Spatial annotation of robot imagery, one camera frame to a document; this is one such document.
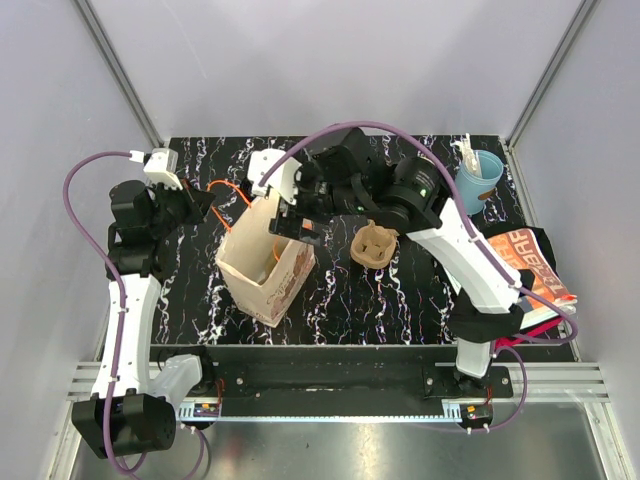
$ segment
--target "blue cup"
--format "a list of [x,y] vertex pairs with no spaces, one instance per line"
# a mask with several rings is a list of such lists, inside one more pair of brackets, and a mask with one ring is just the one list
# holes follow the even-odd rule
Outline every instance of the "blue cup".
[[475,150],[476,158],[480,162],[482,178],[476,177],[467,170],[464,162],[460,165],[456,175],[456,187],[460,191],[467,215],[475,215],[482,211],[484,202],[489,198],[504,172],[502,160],[496,155],[484,150]]

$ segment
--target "gray wall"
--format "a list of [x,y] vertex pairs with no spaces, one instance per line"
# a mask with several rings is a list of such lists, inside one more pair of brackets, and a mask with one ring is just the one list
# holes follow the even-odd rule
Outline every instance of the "gray wall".
[[[68,0],[1,2],[0,58],[0,478],[33,480],[108,303],[104,268],[64,213],[64,176],[91,153],[149,145]],[[104,244],[108,190],[139,169],[87,170],[72,200]]]
[[507,135],[580,0],[92,0],[169,136]]
[[516,146],[561,276],[579,295],[580,351],[601,363],[635,468],[640,316],[640,4],[601,2]]

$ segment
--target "marble tabletop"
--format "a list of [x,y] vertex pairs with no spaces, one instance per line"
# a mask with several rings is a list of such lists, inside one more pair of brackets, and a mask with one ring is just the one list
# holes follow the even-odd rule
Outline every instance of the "marble tabletop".
[[[452,146],[460,136],[417,136],[455,175],[460,154]],[[196,187],[214,179],[239,184],[251,152],[286,150],[300,137],[173,138],[179,175]],[[372,136],[371,144],[388,162],[415,156],[416,149],[393,136]],[[497,136],[472,136],[474,149],[505,162],[497,193],[473,221],[479,228],[499,221],[524,223],[515,184]],[[231,224],[246,208],[236,193],[216,186],[215,204]],[[361,217],[339,217],[324,230],[316,247],[316,265],[285,318],[269,328],[240,312],[225,288],[215,254],[224,227],[213,213],[199,226],[180,227],[166,242],[167,280],[161,292],[151,341],[154,344],[442,344],[452,337],[446,320],[452,289],[442,267],[422,247],[399,239],[389,267],[371,270],[351,260],[349,246]]]

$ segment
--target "metal floor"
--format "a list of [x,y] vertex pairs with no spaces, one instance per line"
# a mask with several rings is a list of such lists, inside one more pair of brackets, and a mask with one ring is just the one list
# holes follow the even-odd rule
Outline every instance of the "metal floor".
[[[496,408],[508,414],[514,407]],[[472,437],[409,424],[220,423],[205,432],[211,460],[195,479],[605,479],[579,405],[529,404],[508,428]],[[196,437],[179,431],[173,447],[149,455],[138,476],[181,479],[198,451]],[[71,478],[122,477],[83,442]]]

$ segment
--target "gift bag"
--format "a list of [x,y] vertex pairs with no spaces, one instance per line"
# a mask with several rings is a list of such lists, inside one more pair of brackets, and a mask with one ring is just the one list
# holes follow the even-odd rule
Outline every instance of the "gift bag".
[[279,197],[257,198],[227,232],[216,264],[244,313],[278,325],[315,264],[313,246],[269,233]]

